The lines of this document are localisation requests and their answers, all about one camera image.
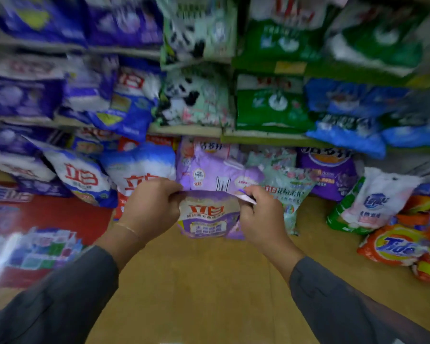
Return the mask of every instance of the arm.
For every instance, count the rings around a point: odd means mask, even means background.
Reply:
[[[293,300],[322,344],[430,343],[430,332],[354,289],[297,248],[285,231],[281,203],[260,186],[246,189],[241,230],[281,273]]]
[[[181,198],[173,193],[180,189],[167,179],[140,184],[94,246],[0,311],[0,343],[84,343],[127,262],[177,221]]]

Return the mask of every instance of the person's left hand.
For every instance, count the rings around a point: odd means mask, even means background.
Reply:
[[[177,222],[181,190],[182,185],[162,177],[142,182],[127,200],[118,224],[134,231],[146,245]]]

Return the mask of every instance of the gray sleeve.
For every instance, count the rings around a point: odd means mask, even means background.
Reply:
[[[0,311],[0,343],[84,343],[118,288],[118,268],[93,246]]]
[[[424,344],[430,332],[373,301],[309,257],[290,276],[293,300],[321,344]]]

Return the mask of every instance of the gold bracelet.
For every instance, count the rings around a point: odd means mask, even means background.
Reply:
[[[123,224],[121,224],[121,223],[119,223],[119,222],[116,222],[116,223],[115,223],[115,225],[116,225],[116,226],[123,227],[123,228],[126,228],[128,231],[131,231],[131,232],[132,232],[136,237],[140,238],[140,237],[138,236],[138,234],[137,234],[135,231],[133,231],[131,228],[129,228],[128,226],[125,226],[125,225],[123,225]]]

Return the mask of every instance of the floor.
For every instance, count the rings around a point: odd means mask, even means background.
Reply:
[[[325,224],[332,203],[308,197],[298,211],[305,253],[374,300],[430,330],[430,284],[406,267],[356,253],[360,237]],[[0,289],[0,308],[18,290]],[[189,239],[176,227],[120,275],[88,344],[315,344],[279,273],[244,241]]]

